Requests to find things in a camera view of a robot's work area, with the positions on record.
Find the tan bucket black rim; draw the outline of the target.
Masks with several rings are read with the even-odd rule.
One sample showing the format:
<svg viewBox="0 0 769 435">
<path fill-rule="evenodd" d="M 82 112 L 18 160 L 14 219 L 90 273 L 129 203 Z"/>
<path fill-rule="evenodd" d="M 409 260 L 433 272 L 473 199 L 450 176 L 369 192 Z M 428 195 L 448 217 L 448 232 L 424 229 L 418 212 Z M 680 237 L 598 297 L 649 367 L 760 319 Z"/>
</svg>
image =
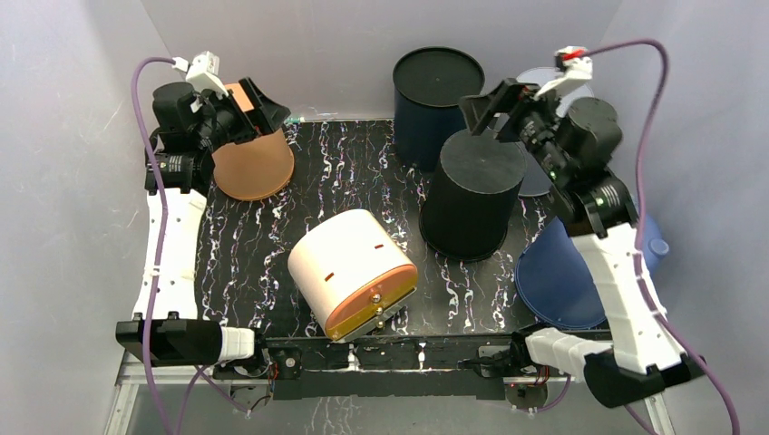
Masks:
<svg viewBox="0 0 769 435">
<path fill-rule="evenodd" d="M 256 201 L 277 194 L 291 180 L 295 157 L 282 129 L 213 153 L 214 180 L 231 198 Z"/>
</svg>

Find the dark navy bucket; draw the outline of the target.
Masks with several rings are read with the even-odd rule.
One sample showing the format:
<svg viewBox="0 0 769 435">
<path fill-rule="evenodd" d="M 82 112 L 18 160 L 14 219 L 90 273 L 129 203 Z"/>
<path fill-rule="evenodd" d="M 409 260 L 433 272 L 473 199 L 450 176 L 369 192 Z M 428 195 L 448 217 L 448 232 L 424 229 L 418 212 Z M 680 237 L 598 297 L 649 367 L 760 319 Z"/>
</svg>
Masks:
<svg viewBox="0 0 769 435">
<path fill-rule="evenodd" d="M 393 68 L 394 149 L 407 168 L 433 172 L 445 141 L 465 128 L 458 101 L 485 84 L 469 54 L 428 46 L 405 54 Z"/>
</svg>

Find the large grey container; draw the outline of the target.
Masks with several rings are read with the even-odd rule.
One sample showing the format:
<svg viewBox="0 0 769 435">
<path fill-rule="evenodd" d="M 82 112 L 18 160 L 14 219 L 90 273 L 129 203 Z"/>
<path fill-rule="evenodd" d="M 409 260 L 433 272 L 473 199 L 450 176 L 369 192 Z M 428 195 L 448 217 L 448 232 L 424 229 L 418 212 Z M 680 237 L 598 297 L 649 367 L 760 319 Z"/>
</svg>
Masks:
<svg viewBox="0 0 769 435">
<path fill-rule="evenodd" d="M 531 68 L 519 74 L 516 78 L 518 82 L 536 82 L 538 85 L 544 85 L 561 76 L 560 71 L 555 67 L 537 67 Z M 558 119 L 563 118 L 570 105 L 577 99 L 584 97 L 593 97 L 594 93 L 588 84 L 582 84 L 575 91 L 560 98 L 560 104 L 555 113 Z M 540 167 L 539 163 L 520 145 L 524 152 L 526 161 L 526 172 L 521 183 L 519 196 L 521 198 L 535 198 L 546 195 L 550 190 L 550 179 Z"/>
</svg>

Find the black bucket liner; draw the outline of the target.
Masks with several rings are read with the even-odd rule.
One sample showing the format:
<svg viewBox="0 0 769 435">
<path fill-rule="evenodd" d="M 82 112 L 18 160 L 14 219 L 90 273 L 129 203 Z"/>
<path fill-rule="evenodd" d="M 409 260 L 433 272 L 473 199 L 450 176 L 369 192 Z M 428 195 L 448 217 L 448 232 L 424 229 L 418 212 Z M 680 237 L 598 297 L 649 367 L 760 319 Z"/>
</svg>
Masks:
<svg viewBox="0 0 769 435">
<path fill-rule="evenodd" d="M 475 262 L 504 243 L 526 173 L 520 146 L 495 132 L 454 133 L 443 145 L 420 211 L 425 243 L 448 258 Z"/>
</svg>

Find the blue plastic bucket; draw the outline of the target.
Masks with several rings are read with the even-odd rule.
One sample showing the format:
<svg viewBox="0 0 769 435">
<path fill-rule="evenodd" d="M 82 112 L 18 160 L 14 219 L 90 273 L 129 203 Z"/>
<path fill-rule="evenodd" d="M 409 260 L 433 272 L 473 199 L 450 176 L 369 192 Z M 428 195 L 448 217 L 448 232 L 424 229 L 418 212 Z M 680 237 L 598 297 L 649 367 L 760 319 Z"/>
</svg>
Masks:
<svg viewBox="0 0 769 435">
<path fill-rule="evenodd" d="M 589 267 L 557 217 L 524 249 L 515 275 L 520 298 L 544 323 L 577 330 L 606 319 Z"/>
</svg>

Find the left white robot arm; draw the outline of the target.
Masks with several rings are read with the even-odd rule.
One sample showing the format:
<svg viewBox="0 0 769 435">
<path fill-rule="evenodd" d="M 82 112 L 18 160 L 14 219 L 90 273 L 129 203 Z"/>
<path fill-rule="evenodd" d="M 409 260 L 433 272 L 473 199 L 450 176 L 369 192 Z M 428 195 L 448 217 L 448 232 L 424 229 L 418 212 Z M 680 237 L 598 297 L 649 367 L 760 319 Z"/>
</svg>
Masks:
<svg viewBox="0 0 769 435">
<path fill-rule="evenodd" d="M 290 111 L 248 77 L 222 94 L 172 82 L 154 91 L 152 108 L 159 125 L 150 137 L 144 185 L 150 212 L 145 269 L 131 319 L 117 323 L 116 340 L 151 367 L 235 362 L 259 377 L 271 354 L 257 333 L 200 315 L 196 253 L 211 187 L 260 201 L 288 185 L 295 157 L 283 126 Z"/>
</svg>

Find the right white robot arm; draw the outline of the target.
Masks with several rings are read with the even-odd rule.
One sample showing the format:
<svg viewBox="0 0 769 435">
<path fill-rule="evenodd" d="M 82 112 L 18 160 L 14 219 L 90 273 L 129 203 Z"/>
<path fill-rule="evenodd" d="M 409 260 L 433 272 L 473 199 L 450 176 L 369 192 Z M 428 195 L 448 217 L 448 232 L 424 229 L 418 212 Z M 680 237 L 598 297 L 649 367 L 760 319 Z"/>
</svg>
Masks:
<svg viewBox="0 0 769 435">
<path fill-rule="evenodd" d="M 591 341 L 541 324 L 518 331 L 511 365 L 523 375 L 543 366 L 583 380 L 607 408 L 642 401 L 703 375 L 700 358 L 662 324 L 642 250 L 640 199 L 610 169 L 622 141 L 613 107 L 579 98 L 564 116 L 553 90 L 513 79 L 484 95 L 463 96 L 459 106 L 472 135 L 498 114 L 507 121 L 499 142 L 519 142 L 547 173 L 557 217 L 586 264 L 612 339 Z"/>
</svg>

